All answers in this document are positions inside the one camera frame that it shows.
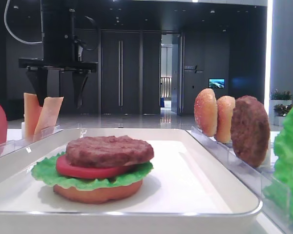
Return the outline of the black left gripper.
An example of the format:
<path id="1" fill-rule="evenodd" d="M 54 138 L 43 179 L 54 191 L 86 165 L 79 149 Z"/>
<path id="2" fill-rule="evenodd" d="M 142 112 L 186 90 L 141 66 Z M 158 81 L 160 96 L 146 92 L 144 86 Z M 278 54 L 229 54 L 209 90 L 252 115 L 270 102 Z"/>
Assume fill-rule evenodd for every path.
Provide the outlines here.
<path id="1" fill-rule="evenodd" d="M 19 67 L 28 68 L 26 75 L 40 106 L 47 97 L 47 69 L 75 71 L 72 73 L 74 103 L 82 105 L 83 91 L 90 71 L 97 63 L 78 60 L 83 42 L 75 36 L 76 0 L 41 0 L 43 58 L 19 58 Z"/>

